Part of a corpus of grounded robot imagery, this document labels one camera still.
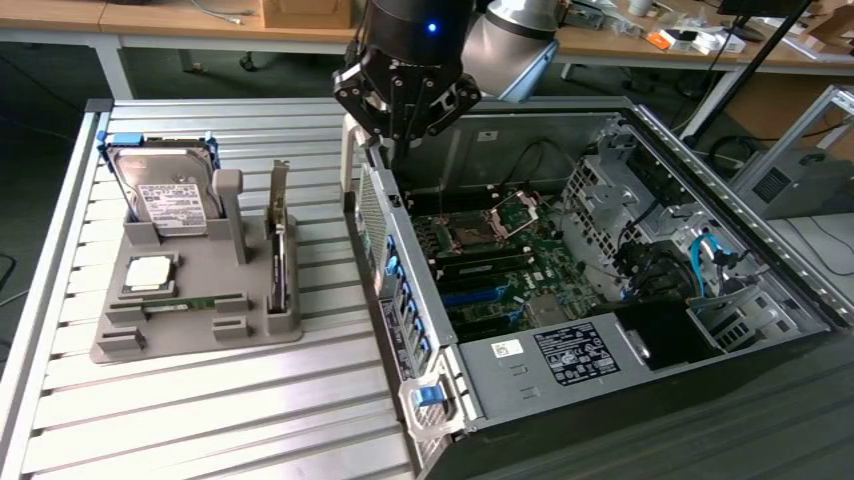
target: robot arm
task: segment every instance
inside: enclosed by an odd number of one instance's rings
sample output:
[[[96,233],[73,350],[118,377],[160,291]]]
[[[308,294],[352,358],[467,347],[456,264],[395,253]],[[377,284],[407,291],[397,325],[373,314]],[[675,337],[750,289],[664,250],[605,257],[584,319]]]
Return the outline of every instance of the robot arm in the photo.
[[[480,90],[529,96],[556,50],[555,4],[496,0],[468,34],[473,0],[368,0],[364,44],[335,72],[333,94],[368,134],[393,141],[395,158],[453,123]]]

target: slatted metal surface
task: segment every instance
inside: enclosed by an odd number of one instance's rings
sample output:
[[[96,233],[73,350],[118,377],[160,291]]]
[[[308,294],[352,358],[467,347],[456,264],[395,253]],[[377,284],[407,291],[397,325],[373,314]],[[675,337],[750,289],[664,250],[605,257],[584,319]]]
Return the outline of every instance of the slatted metal surface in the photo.
[[[291,162],[304,338],[292,344],[94,365],[88,349],[125,211],[98,165],[28,440],[34,479],[412,478],[405,434],[339,203],[341,110],[327,100],[129,101],[110,132],[201,136],[240,168],[247,214]]]

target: white label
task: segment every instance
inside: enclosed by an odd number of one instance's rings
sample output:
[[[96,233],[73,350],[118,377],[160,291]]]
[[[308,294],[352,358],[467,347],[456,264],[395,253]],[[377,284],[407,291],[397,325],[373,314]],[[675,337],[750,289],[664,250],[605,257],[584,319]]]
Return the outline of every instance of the white label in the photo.
[[[157,228],[204,227],[204,208],[194,183],[140,185],[148,216]]]
[[[505,342],[497,342],[492,344],[492,352],[495,353],[495,358],[504,358],[511,355],[517,355],[521,353],[521,342],[519,340],[512,339]]]
[[[493,142],[497,140],[497,130],[481,130],[477,132],[479,142]]]

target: wooden desk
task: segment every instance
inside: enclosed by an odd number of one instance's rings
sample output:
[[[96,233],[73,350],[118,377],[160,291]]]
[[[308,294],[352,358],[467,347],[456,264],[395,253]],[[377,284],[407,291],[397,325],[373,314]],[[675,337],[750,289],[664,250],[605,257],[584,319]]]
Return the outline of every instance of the wooden desk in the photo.
[[[634,17],[625,12],[628,0],[612,1],[620,5],[625,18],[646,29],[654,28],[656,20]],[[683,12],[696,12],[704,8],[711,23],[727,19],[699,1],[660,0],[660,3]],[[205,5],[221,10],[260,9],[259,0],[205,0]],[[213,18],[200,12],[188,0],[154,0],[142,6],[106,4],[104,0],[0,0],[0,27],[5,27],[0,28],[0,41],[92,47],[114,98],[129,99],[133,98],[133,92],[121,60],[124,47],[340,55],[353,34],[352,28],[267,29],[259,15],[244,17],[243,20],[244,25],[233,25]],[[764,30],[770,36],[771,29]],[[555,62],[565,64],[564,74],[568,74],[572,64],[704,70],[714,58],[714,55],[706,56],[694,51],[660,51],[646,40],[617,36],[609,30],[564,27],[556,38],[560,49]],[[694,132],[759,48],[759,45],[748,44],[740,54],[720,56],[715,70],[726,73],[684,134]],[[814,62],[780,45],[759,71],[850,77],[854,76],[854,65]]]
[[[0,27],[97,32],[105,0],[0,0]]]
[[[160,0],[149,5],[108,4],[100,19],[102,32],[182,37],[235,39],[287,39],[339,43],[345,45],[355,29],[264,28],[259,0],[204,0],[211,10],[253,9],[251,17],[240,17],[244,25],[235,25],[205,15],[189,0]]]

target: hard drive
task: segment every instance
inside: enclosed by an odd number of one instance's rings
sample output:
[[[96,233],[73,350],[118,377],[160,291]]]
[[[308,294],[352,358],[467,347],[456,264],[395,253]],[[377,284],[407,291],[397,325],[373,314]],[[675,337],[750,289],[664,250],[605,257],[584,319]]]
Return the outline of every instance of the hard drive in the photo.
[[[130,209],[130,221],[150,222],[161,236],[201,235],[221,218],[213,192],[216,143],[208,139],[106,136],[100,146]]]

